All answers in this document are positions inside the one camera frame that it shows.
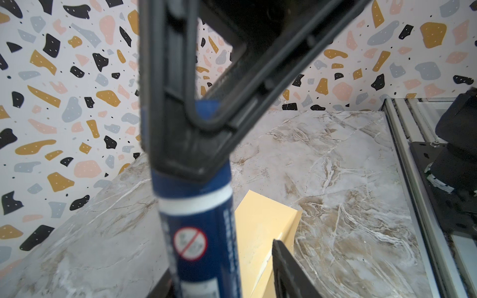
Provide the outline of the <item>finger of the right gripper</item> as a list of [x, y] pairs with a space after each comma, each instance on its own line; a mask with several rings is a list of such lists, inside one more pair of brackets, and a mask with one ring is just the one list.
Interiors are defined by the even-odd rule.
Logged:
[[[284, 91], [276, 98], [256, 94], [226, 101], [209, 99], [206, 93], [197, 99], [201, 2], [139, 2], [142, 145], [153, 170], [197, 183], [212, 179]], [[343, 29], [338, 35], [367, 6], [366, 1], [342, 2]]]

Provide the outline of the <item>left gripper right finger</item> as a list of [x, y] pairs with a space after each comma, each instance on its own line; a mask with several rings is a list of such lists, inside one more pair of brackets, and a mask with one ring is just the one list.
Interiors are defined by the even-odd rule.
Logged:
[[272, 258], [275, 293], [278, 298], [322, 297], [282, 241], [273, 241]]

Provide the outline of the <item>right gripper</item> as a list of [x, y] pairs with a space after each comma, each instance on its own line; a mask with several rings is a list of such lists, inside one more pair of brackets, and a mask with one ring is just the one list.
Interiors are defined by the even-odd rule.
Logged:
[[276, 98], [343, 29], [342, 1], [202, 1], [199, 15], [232, 46], [209, 99]]

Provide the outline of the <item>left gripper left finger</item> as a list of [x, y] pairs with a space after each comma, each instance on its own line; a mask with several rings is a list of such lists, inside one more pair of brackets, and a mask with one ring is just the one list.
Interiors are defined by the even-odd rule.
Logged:
[[175, 290], [170, 270], [167, 269], [147, 298], [175, 298]]

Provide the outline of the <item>blue white glue stick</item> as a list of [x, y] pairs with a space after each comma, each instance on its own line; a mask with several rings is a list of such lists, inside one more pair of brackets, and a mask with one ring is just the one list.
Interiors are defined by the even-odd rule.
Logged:
[[204, 185], [151, 171], [178, 298], [239, 298], [230, 163]]

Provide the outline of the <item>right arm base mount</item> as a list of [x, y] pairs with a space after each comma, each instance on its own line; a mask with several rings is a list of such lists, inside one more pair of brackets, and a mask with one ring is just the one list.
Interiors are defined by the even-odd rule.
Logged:
[[477, 159], [428, 142], [412, 142], [412, 157], [444, 232], [477, 237]]

